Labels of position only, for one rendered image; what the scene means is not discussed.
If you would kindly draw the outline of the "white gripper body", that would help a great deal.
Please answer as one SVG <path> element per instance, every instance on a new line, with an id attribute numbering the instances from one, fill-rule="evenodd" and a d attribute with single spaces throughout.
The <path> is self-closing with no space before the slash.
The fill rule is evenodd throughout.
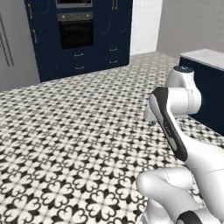
<path id="1" fill-rule="evenodd" d="M 149 125 L 155 125 L 158 120 L 157 118 L 154 116 L 154 114 L 151 111 L 150 106 L 147 106 L 145 108 L 145 111 L 143 112 L 143 119 L 149 124 Z"/>

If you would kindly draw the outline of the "navy island counter white top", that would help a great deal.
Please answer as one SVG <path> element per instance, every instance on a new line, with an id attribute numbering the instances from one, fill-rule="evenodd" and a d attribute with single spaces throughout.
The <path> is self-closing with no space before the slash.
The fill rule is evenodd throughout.
<path id="1" fill-rule="evenodd" d="M 179 64 L 194 70 L 195 83 L 202 95 L 200 110 L 192 118 L 224 136 L 224 52 L 182 52 Z"/>

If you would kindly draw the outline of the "navy blue cupboard run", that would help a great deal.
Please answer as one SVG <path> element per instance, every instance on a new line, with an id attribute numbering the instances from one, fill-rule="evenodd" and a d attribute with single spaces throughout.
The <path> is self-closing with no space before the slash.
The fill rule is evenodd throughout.
<path id="1" fill-rule="evenodd" d="M 93 0 L 92 7 L 57 8 L 55 0 L 24 0 L 42 82 L 130 63 L 133 0 Z M 94 14 L 94 43 L 63 49 L 58 13 Z"/>

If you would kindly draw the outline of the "black built-in oven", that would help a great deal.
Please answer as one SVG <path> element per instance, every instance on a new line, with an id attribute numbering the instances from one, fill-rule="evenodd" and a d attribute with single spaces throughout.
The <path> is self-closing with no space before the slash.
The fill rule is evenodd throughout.
<path id="1" fill-rule="evenodd" d="M 63 49 L 91 46 L 94 43 L 94 14 L 92 11 L 58 13 L 57 19 Z"/>

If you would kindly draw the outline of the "built-in microwave oven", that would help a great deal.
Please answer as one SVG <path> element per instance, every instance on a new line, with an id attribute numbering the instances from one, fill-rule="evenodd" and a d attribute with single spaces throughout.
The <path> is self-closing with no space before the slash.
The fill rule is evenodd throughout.
<path id="1" fill-rule="evenodd" d="M 92 7 L 93 0 L 55 0 L 57 8 Z"/>

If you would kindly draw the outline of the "grey fridge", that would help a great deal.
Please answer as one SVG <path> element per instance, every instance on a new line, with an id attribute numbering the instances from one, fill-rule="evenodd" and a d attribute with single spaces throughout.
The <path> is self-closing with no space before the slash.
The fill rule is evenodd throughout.
<path id="1" fill-rule="evenodd" d="M 0 92 L 39 84 L 24 0 L 0 0 Z"/>

